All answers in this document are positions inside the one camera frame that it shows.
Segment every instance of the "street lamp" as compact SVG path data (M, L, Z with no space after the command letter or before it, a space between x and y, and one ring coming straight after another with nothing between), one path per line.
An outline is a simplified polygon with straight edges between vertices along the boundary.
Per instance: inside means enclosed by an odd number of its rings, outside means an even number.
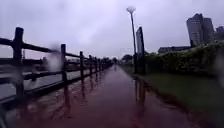
M137 56L136 56L136 45L135 45L135 28L134 28L134 21L133 21L133 13L136 10L135 7L128 7L126 9L131 14L131 23L132 23L132 32L133 32L133 40L134 40L134 73L137 73Z

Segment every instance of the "cloudy sky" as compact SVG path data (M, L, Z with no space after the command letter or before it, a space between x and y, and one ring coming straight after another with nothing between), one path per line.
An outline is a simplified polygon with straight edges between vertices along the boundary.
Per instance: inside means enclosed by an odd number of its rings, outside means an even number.
M211 17L214 27L224 25L223 0L1 0L0 37L12 39L19 26L28 43L65 43L72 53L122 57L133 52L129 5L136 7L135 29L143 27L148 52L189 45L186 20L195 13ZM0 54L12 55L2 46Z

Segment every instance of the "shrub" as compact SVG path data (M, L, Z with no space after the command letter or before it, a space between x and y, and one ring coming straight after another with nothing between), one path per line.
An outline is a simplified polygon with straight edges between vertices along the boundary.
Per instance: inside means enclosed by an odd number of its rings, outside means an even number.
M176 72L211 74L216 55L224 44L209 44L188 51L148 54L146 66L148 72Z

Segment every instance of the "railing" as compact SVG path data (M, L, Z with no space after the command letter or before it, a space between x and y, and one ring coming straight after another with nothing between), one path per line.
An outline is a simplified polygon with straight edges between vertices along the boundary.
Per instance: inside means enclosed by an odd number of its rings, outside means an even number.
M79 55L75 55L72 53L66 52L66 45L61 44L61 51L52 50L49 48L44 48L40 46L35 46L32 44L25 43L23 41L23 29L22 28L16 28L15 31L15 37L13 40L3 39L0 38L0 45L6 45L11 46L13 49L13 58L0 58L0 65L12 65L14 68L13 74L16 76L16 80L13 80L11 77L3 77L0 78L0 86L1 84L6 83L12 83L16 88L16 95L0 99L0 104L6 109L10 110L14 107L17 107L23 101L30 98L40 97L43 95L46 95L52 91L55 91L57 89L60 89L62 87L65 87L75 81L78 80L84 80L85 77L91 76L93 73L97 73L98 71L104 70L111 66L110 61L106 59L98 59L96 57L92 57L89 55L89 58L86 58L83 56L83 52L80 51ZM28 73L26 75L23 75L22 66L24 65L34 65L39 64L43 65L45 62L44 60L35 60L35 59L23 59L22 58L22 49L29 49L39 52L45 52L45 53L60 53L61 60L62 60L62 68L60 71L57 72L39 72L39 73ZM74 57L78 58L79 62L71 62L66 60L67 57ZM67 65L76 65L79 67L79 69L70 69L68 70L66 68ZM84 74L84 69L89 69L89 74ZM67 72L72 71L80 71L80 77L73 78L68 80L67 79ZM56 74L62 74L62 81L57 82L55 84L45 85L41 86L39 88L31 89L31 90L25 90L23 80L29 80L29 79L37 79L40 77L50 76L50 75L56 75Z

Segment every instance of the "grass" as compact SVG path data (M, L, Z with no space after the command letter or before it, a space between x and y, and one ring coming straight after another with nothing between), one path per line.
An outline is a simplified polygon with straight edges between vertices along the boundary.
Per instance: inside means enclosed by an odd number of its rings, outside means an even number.
M132 74L130 67L123 69ZM160 93L175 96L203 121L212 124L210 127L224 128L224 88L215 78L168 73L152 73L141 77Z

